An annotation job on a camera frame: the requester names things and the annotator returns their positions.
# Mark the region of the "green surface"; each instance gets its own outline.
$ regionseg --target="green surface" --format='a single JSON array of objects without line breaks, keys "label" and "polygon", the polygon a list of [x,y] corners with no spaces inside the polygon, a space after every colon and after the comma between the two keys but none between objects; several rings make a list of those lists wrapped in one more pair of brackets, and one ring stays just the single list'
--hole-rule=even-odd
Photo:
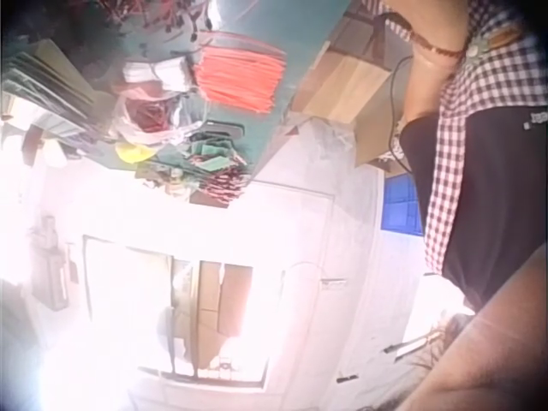
[{"label": "green surface", "polygon": [[[236,148],[251,164],[256,164],[280,123],[295,90],[323,43],[340,20],[349,0],[259,0],[243,17],[239,18],[250,0],[212,0],[222,17],[220,27],[224,32],[239,33],[266,42],[287,53],[287,68],[277,89],[276,106],[269,115],[256,115],[243,110],[214,104],[210,120],[238,122],[244,125],[246,134],[236,140]],[[157,33],[144,36],[134,32],[127,36],[125,48],[128,55],[138,55],[139,43],[149,45],[148,57],[159,60],[170,57],[170,51],[191,51],[192,46],[180,36],[168,43],[166,37],[174,33]],[[101,144],[104,156],[95,158],[101,164],[115,169],[134,170],[134,166],[119,160],[113,146]],[[158,159],[168,164],[179,164],[182,156],[174,147],[165,147]]]}]

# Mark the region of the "red bundle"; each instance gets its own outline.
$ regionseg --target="red bundle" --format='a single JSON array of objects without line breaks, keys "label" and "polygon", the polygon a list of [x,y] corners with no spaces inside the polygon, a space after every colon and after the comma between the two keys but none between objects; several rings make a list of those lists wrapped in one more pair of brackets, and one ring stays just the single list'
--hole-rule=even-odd
[{"label": "red bundle", "polygon": [[129,118],[145,133],[157,133],[170,129],[164,101],[126,100]]},{"label": "red bundle", "polygon": [[281,57],[207,45],[196,68],[196,80],[210,101],[269,113],[284,70]]}]

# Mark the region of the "red and white checkered shirt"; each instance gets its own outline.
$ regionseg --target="red and white checkered shirt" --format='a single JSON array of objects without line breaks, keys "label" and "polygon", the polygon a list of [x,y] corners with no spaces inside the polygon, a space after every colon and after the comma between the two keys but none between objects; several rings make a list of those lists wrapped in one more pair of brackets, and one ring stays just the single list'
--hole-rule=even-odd
[{"label": "red and white checkered shirt", "polygon": [[[470,35],[488,39],[518,18],[489,0],[469,0]],[[387,11],[381,4],[380,10]],[[404,39],[409,33],[391,24]],[[426,263],[442,272],[444,256],[461,193],[465,158],[466,120],[475,112],[495,107],[548,105],[547,75],[532,34],[475,59],[467,58],[445,86],[439,109],[438,139],[432,196],[426,216]]]}]

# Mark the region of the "yellow object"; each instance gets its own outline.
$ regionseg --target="yellow object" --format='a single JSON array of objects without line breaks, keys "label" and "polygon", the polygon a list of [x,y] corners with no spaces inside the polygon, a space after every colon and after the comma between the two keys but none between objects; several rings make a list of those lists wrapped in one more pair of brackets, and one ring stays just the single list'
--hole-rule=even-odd
[{"label": "yellow object", "polygon": [[116,143],[118,157],[129,164],[140,163],[156,154],[156,150],[146,146],[134,146],[129,143]]}]

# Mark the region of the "window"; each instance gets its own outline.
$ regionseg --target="window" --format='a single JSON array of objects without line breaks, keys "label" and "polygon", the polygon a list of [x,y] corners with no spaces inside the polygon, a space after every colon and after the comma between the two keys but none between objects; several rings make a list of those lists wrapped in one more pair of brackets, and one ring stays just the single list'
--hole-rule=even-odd
[{"label": "window", "polygon": [[93,327],[130,364],[182,382],[263,385],[281,274],[91,237],[84,254]]},{"label": "window", "polygon": [[464,306],[463,293],[441,276],[424,275],[396,358],[424,347],[438,335],[437,328],[457,313],[474,315]]}]

